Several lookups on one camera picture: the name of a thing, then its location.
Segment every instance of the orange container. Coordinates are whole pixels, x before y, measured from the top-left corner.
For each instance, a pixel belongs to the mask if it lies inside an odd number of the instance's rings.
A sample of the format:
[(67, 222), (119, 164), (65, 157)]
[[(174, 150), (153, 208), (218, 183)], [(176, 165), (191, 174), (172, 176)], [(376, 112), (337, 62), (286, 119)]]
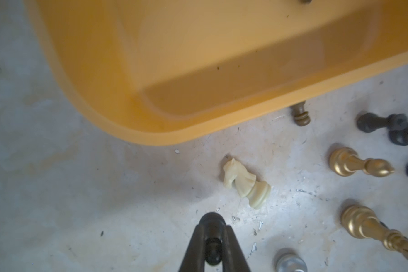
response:
[(408, 63), (408, 0), (26, 0), (61, 88), (126, 141), (184, 142)]

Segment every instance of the white marble floor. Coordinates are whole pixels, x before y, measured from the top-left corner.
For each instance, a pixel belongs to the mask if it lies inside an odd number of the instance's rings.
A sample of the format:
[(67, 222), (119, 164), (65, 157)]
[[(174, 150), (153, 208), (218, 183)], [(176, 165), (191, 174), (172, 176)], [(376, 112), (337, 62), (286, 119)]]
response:
[[(408, 271), (399, 253), (352, 238), (338, 222), (354, 199), (408, 237), (408, 146), (354, 125), (362, 110), (408, 115), (408, 65), (306, 107), (304, 128), (283, 109), (175, 146), (124, 142), (66, 100), (23, 4), (0, 0), (0, 271), (175, 271), (194, 226), (216, 210), (252, 271), (273, 271), (281, 248), (310, 271)], [(326, 163), (335, 143), (389, 160), (396, 173), (339, 177)], [(226, 155), (271, 184), (260, 210), (222, 186)]]

